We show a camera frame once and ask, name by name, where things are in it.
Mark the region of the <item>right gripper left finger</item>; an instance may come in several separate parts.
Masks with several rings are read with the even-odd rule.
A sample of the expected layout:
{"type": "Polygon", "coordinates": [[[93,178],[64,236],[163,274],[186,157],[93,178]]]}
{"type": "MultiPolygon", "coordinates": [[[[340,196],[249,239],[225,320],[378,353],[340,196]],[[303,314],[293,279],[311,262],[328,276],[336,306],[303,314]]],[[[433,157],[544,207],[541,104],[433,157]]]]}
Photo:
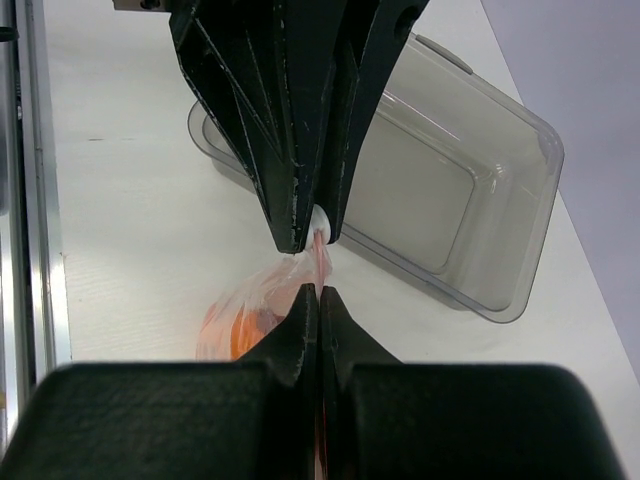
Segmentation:
{"type": "Polygon", "coordinates": [[[75,363],[37,387],[5,479],[311,479],[318,303],[234,362],[75,363]]]}

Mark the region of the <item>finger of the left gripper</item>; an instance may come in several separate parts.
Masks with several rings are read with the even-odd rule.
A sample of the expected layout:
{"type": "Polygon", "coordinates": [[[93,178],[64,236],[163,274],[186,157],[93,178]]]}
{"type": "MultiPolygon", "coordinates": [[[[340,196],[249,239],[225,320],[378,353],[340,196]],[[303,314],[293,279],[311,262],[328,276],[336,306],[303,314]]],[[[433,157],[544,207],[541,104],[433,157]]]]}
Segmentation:
{"type": "Polygon", "coordinates": [[[334,58],[336,73],[314,203],[328,243],[341,234],[357,160],[384,88],[427,0],[349,1],[334,58]]]}
{"type": "Polygon", "coordinates": [[[276,248],[306,244],[343,1],[175,1],[187,84],[253,183],[276,248]]]}

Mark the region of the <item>aluminium mounting rail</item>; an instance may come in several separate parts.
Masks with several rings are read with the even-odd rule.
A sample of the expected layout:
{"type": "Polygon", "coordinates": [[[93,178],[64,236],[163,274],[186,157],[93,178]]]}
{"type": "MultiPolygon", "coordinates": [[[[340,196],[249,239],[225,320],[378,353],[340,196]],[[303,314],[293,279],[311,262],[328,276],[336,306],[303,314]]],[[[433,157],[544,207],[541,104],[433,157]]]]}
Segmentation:
{"type": "Polygon", "coordinates": [[[1,444],[70,362],[44,4],[1,4],[1,444]]]}

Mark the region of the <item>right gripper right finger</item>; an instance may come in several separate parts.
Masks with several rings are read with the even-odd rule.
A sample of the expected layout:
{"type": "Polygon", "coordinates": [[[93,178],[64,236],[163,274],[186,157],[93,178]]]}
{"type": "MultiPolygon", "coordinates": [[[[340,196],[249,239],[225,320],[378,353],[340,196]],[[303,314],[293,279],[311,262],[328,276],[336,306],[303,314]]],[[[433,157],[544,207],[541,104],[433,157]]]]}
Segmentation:
{"type": "Polygon", "coordinates": [[[584,384],[549,364],[404,363],[319,301],[328,479],[621,479],[584,384]]]}

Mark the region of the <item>orange fruit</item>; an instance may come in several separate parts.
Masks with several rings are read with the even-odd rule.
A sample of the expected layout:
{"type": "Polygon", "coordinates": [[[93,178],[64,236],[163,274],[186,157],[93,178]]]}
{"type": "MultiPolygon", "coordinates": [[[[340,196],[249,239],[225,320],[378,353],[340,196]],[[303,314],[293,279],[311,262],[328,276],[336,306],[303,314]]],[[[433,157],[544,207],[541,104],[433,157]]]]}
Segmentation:
{"type": "Polygon", "coordinates": [[[230,336],[230,356],[237,360],[259,343],[273,328],[273,315],[266,310],[241,311],[230,336]]]}

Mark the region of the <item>clear grey plastic container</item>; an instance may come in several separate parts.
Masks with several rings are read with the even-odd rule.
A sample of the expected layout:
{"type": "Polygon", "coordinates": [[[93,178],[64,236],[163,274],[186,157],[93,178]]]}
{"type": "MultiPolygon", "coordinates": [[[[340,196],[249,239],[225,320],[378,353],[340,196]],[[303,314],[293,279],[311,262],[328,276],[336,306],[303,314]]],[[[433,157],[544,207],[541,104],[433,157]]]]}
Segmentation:
{"type": "MultiPolygon", "coordinates": [[[[253,186],[197,97],[188,126],[204,153],[253,186]]],[[[363,142],[339,239],[491,321],[513,321],[531,291],[563,158],[546,122],[410,33],[363,142]]]]}

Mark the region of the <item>clear zip top bag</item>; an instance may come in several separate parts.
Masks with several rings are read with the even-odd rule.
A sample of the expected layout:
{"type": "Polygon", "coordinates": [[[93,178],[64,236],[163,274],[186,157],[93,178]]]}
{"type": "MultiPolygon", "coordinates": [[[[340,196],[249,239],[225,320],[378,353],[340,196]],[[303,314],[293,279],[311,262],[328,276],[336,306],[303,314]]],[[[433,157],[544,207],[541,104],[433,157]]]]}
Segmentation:
{"type": "Polygon", "coordinates": [[[234,361],[230,356],[231,328],[241,311],[270,312],[273,331],[289,314],[302,285],[312,284],[320,295],[332,272],[327,250],[331,233],[328,215],[322,207],[315,205],[302,252],[281,257],[272,266],[222,294],[210,306],[198,334],[195,358],[199,361],[234,361]]]}

